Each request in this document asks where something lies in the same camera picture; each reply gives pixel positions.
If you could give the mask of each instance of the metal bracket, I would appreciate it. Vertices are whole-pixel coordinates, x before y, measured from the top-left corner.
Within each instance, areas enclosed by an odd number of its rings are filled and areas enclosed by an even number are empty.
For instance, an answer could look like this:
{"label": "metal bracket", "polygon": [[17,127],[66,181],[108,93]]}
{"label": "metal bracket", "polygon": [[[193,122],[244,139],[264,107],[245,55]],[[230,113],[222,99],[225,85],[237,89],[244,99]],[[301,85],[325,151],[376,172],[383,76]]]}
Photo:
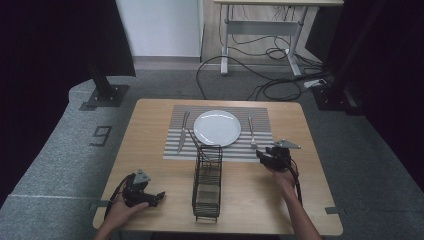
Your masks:
{"label": "metal bracket", "polygon": [[94,111],[98,107],[119,107],[127,92],[128,85],[111,85],[112,95],[110,97],[102,97],[96,88],[88,102],[84,102],[80,111]]}
{"label": "metal bracket", "polygon": [[143,170],[138,169],[137,174],[135,175],[134,184],[145,183],[152,180]]}
{"label": "metal bracket", "polygon": [[272,145],[274,145],[276,147],[281,147],[281,148],[295,148],[295,149],[301,148],[300,145],[289,142],[286,139],[283,139],[279,142],[274,142]]}
{"label": "metal bracket", "polygon": [[338,207],[326,207],[325,212],[327,214],[347,215],[346,209]]}

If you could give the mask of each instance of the wire basket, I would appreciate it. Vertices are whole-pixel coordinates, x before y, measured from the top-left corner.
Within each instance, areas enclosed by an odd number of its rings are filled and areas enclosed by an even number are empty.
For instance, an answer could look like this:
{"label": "wire basket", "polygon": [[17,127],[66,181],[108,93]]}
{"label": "wire basket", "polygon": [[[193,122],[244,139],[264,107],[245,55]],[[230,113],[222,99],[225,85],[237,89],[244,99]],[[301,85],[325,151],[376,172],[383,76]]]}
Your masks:
{"label": "wire basket", "polygon": [[221,209],[222,147],[197,144],[196,166],[193,182],[193,214],[199,218],[217,221]]}

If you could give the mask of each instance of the white plate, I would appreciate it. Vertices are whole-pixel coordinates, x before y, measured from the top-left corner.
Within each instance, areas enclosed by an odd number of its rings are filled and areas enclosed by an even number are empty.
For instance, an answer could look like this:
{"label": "white plate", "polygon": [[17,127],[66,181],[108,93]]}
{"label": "white plate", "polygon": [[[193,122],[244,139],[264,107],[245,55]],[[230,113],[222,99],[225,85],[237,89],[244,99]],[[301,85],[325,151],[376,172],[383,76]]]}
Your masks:
{"label": "white plate", "polygon": [[241,125],[231,113],[212,110],[201,114],[194,122],[194,134],[206,145],[230,145],[240,136]]}

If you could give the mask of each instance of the black cable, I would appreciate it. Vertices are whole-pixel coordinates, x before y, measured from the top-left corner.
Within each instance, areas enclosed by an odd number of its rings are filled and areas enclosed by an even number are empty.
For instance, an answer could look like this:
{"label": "black cable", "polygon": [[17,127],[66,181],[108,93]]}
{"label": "black cable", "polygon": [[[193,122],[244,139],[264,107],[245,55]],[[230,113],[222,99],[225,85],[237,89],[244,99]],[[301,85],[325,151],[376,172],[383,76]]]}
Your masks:
{"label": "black cable", "polygon": [[303,205],[302,191],[300,189],[300,182],[299,182],[299,175],[297,174],[297,172],[294,171],[294,169],[291,167],[290,163],[287,164],[287,169],[289,169],[290,173],[293,175],[294,185],[296,186],[297,199],[299,199],[300,204]]}
{"label": "black cable", "polygon": [[231,5],[231,19],[234,19],[234,5]]}
{"label": "black cable", "polygon": [[[314,71],[313,71],[313,73],[307,73],[308,70],[314,70]],[[303,72],[306,75],[312,75],[312,74],[316,74],[316,73],[323,73],[324,71],[322,70],[322,68],[319,68],[319,67],[304,67]]]}
{"label": "black cable", "polygon": [[289,13],[290,7],[287,8],[286,13],[284,13],[283,21],[287,20],[287,14]]}
{"label": "black cable", "polygon": [[111,197],[110,197],[110,199],[109,199],[109,203],[107,204],[104,219],[106,219],[106,216],[108,215],[108,213],[109,213],[110,209],[112,208],[113,201],[115,200],[116,196],[119,194],[119,190],[121,189],[122,184],[124,184],[124,183],[128,180],[128,178],[129,178],[130,176],[131,176],[131,175],[126,176],[126,177],[125,177],[125,178],[121,181],[121,183],[118,185],[118,187],[116,187],[115,191],[113,192],[112,196],[111,196]]}
{"label": "black cable", "polygon": [[252,97],[252,95],[256,92],[256,89],[258,89],[259,87],[262,87],[263,85],[260,85],[260,86],[256,86],[254,89],[253,89],[253,92],[246,98],[246,101],[249,101],[249,99]]}
{"label": "black cable", "polygon": [[[232,8],[231,8],[231,15],[233,16],[234,15],[234,6],[232,6]],[[220,43],[221,43],[221,46],[224,46],[224,44],[223,44],[223,42],[222,42],[222,34],[221,34],[221,23],[222,23],[222,5],[221,5],[221,7],[220,7],[220,12],[219,12],[219,26],[218,26],[218,33],[219,33],[219,41],[220,41]],[[256,42],[256,41],[259,41],[259,40],[262,40],[262,39],[265,39],[265,38],[270,38],[270,37],[273,37],[274,38],[274,43],[275,43],[275,41],[276,41],[276,39],[280,39],[280,40],[282,40],[282,41],[284,41],[284,42],[286,42],[287,44],[289,44],[284,38],[282,38],[282,37],[279,37],[279,36],[264,36],[264,37],[260,37],[260,38],[257,38],[257,39],[254,39],[254,40],[250,40],[250,41],[247,41],[247,42],[238,42],[235,38],[234,38],[234,34],[232,34],[231,35],[232,36],[232,39],[233,39],[233,41],[236,43],[236,44],[238,44],[238,45],[242,45],[242,44],[249,44],[249,43],[253,43],[253,42]],[[271,58],[271,59],[273,59],[273,60],[282,60],[282,59],[284,59],[284,58],[286,58],[287,56],[286,56],[286,53],[285,53],[285,51],[284,50],[281,50],[280,48],[269,48],[269,49],[267,49],[266,50],[266,52],[265,53],[263,53],[263,54],[252,54],[252,53],[246,53],[246,52],[244,52],[244,51],[242,51],[242,50],[240,50],[240,49],[238,49],[238,48],[235,48],[235,47],[228,47],[228,49],[233,49],[233,50],[236,50],[236,51],[238,51],[238,52],[240,52],[240,53],[243,53],[243,54],[245,54],[245,55],[247,55],[247,56],[265,56],[265,55],[267,55],[269,58]],[[283,57],[280,57],[280,58],[276,58],[276,57],[273,57],[271,54],[273,54],[273,53],[275,53],[275,52],[282,52],[283,53]]]}
{"label": "black cable", "polygon": [[273,6],[274,9],[276,10],[274,17],[272,17],[272,20],[277,21],[278,17],[281,15],[282,13],[282,7],[281,6]]}
{"label": "black cable", "polygon": [[[296,11],[296,6],[293,6],[293,12],[292,12],[292,22],[293,22],[293,19],[294,19],[294,12]],[[289,46],[291,45],[291,36],[289,37]]]}
{"label": "black cable", "polygon": [[[257,101],[258,100],[258,97],[259,97],[259,94],[262,92],[263,93],[263,95],[266,97],[266,98],[268,98],[269,100],[271,100],[271,101],[293,101],[293,100],[296,100],[296,99],[298,99],[301,95],[302,95],[302,93],[304,93],[304,92],[306,92],[306,91],[308,91],[309,90],[309,88],[308,89],[306,89],[306,90],[304,90],[304,91],[301,91],[301,88],[300,88],[300,86],[297,84],[297,82],[298,81],[303,81],[303,80],[307,80],[307,79],[311,79],[311,78],[323,78],[323,77],[325,77],[325,76],[327,76],[329,73],[327,72],[327,71],[322,71],[322,72],[318,72],[318,73],[314,73],[314,74],[309,74],[309,75],[305,75],[305,76],[301,76],[301,77],[297,77],[297,78],[295,78],[295,79],[293,79],[293,80],[291,80],[291,79],[276,79],[276,80],[274,80],[274,81],[270,81],[270,82],[268,82],[268,83],[266,83],[266,84],[264,84],[264,85],[261,85],[261,86],[257,86],[257,87],[260,87],[260,89],[259,89],[259,91],[256,93],[256,96],[255,96],[255,101]],[[270,87],[272,87],[272,86],[276,86],[276,85],[278,85],[278,84],[284,84],[284,83],[293,83],[293,84],[295,84],[296,85],[296,87],[297,87],[297,89],[298,89],[298,92],[297,93],[293,93],[293,94],[290,94],[290,95],[288,95],[288,96],[284,96],[284,97],[279,97],[279,98],[276,98],[276,97],[271,97],[271,96],[269,96],[267,93],[266,93],[266,91],[270,88]]]}
{"label": "black cable", "polygon": [[203,92],[203,88],[202,88],[202,86],[200,85],[200,82],[199,82],[199,73],[200,73],[200,69],[201,69],[201,68],[202,68],[202,67],[203,67],[206,63],[208,63],[208,62],[210,62],[210,61],[212,61],[212,60],[218,59],[218,58],[228,58],[228,59],[231,59],[231,60],[233,60],[233,61],[237,62],[238,64],[240,64],[241,66],[243,66],[244,68],[246,68],[247,70],[249,70],[250,72],[252,72],[252,73],[254,73],[254,74],[258,75],[258,76],[259,76],[259,77],[261,77],[261,78],[264,78],[264,79],[267,79],[267,80],[270,80],[270,81],[274,81],[274,80],[276,80],[276,79],[272,79],[272,78],[269,78],[269,77],[267,77],[267,76],[264,76],[264,75],[262,75],[262,74],[260,74],[260,73],[258,73],[258,72],[255,72],[254,70],[252,70],[251,68],[249,68],[248,66],[246,66],[244,63],[242,63],[242,62],[238,61],[238,60],[237,60],[237,59],[235,59],[235,58],[228,57],[228,56],[217,56],[217,57],[213,57],[213,58],[210,58],[210,59],[206,60],[204,63],[202,63],[202,64],[199,66],[199,68],[197,69],[197,72],[196,72],[196,82],[197,82],[197,86],[199,87],[200,92],[202,93],[203,99],[205,99],[205,100],[207,100],[207,99],[206,99],[205,93]]}
{"label": "black cable", "polygon": [[246,20],[249,20],[249,17],[247,17],[246,15],[246,9],[244,9],[244,5],[241,5],[241,7],[243,8],[244,17],[246,18]]}
{"label": "black cable", "polygon": [[301,56],[301,55],[299,55],[299,54],[297,54],[297,53],[295,53],[294,54],[299,60],[301,60],[303,63],[306,63],[306,64],[308,64],[309,66],[314,66],[314,67],[320,67],[320,68],[324,68],[324,67],[326,67],[326,65],[325,64],[323,64],[323,63],[321,63],[321,62],[317,62],[317,61],[314,61],[314,60],[312,60],[312,59],[309,59],[309,58],[306,58],[306,57],[303,57],[303,56]]}

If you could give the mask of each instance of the placemat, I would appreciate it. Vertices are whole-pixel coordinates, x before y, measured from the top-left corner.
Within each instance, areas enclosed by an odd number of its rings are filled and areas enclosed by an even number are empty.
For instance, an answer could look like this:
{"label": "placemat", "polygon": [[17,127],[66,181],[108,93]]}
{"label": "placemat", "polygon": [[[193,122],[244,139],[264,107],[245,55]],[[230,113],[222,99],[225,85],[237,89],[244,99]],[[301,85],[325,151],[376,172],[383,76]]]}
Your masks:
{"label": "placemat", "polygon": [[250,128],[248,117],[252,117],[253,131],[258,150],[265,151],[265,147],[270,147],[274,142],[272,139],[271,126],[269,123],[268,109],[248,108],[248,107],[221,107],[221,106],[185,106],[175,105],[172,111],[171,122],[169,124],[166,145],[163,158],[167,160],[196,160],[197,149],[186,131],[186,139],[183,148],[178,153],[178,143],[180,140],[181,127],[184,113],[190,111],[187,119],[186,129],[191,130],[193,136],[193,125],[196,119],[204,112],[211,110],[222,110],[233,114],[240,122],[241,134],[232,144],[223,147],[223,161],[233,162],[259,162],[255,149],[251,148]]}

